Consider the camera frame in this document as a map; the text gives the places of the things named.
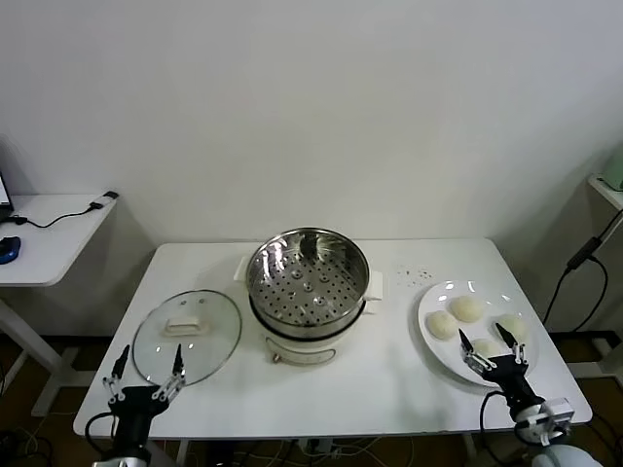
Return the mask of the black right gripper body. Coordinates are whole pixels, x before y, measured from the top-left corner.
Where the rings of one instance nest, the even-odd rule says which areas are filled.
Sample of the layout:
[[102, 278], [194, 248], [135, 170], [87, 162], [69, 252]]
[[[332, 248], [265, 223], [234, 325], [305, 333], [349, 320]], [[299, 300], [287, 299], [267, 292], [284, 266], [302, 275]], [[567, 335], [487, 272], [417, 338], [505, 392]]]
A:
[[528, 384], [525, 374], [527, 363], [517, 363], [512, 355], [492, 357], [493, 367], [485, 369], [481, 377], [498, 385], [512, 413], [520, 413], [532, 406], [539, 406], [544, 399], [537, 396]]

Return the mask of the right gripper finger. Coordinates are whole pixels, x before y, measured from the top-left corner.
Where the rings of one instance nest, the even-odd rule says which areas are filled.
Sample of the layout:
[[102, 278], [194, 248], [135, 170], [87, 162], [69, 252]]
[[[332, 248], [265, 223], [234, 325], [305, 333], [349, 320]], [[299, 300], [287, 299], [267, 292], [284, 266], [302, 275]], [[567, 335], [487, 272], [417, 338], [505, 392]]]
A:
[[482, 374], [490, 369], [489, 360], [480, 355], [462, 329], [458, 330], [463, 362], [476, 374]]
[[506, 343], [506, 345], [512, 350], [514, 355], [514, 360], [516, 364], [527, 364], [528, 360], [525, 356], [525, 344], [523, 342], [518, 342], [515, 337], [506, 330], [500, 323], [496, 323], [495, 327], [497, 328], [498, 333], [502, 337], [502, 340]]

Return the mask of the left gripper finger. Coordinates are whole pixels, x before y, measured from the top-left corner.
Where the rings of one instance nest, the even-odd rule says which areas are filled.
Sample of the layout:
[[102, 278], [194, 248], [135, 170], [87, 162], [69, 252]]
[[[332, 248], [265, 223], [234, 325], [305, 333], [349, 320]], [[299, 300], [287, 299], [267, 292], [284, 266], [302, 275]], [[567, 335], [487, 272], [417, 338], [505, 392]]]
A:
[[123, 377], [123, 373], [128, 362], [129, 352], [130, 345], [127, 344], [120, 357], [115, 361], [111, 374], [102, 379], [103, 386], [109, 392], [109, 403], [122, 401], [125, 398], [125, 396], [122, 394], [121, 379]]
[[182, 345], [178, 344], [171, 375], [152, 394], [153, 400], [173, 400], [186, 384]]

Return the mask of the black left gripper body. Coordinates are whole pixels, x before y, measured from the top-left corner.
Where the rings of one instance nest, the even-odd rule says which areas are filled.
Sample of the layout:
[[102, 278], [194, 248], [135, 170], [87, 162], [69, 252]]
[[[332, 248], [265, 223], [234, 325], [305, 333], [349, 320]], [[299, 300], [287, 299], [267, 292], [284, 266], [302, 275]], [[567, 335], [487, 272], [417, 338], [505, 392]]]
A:
[[164, 411], [164, 402], [157, 395], [158, 390], [157, 386], [127, 386], [111, 399], [111, 414], [118, 418], [114, 449], [146, 446], [153, 418]]

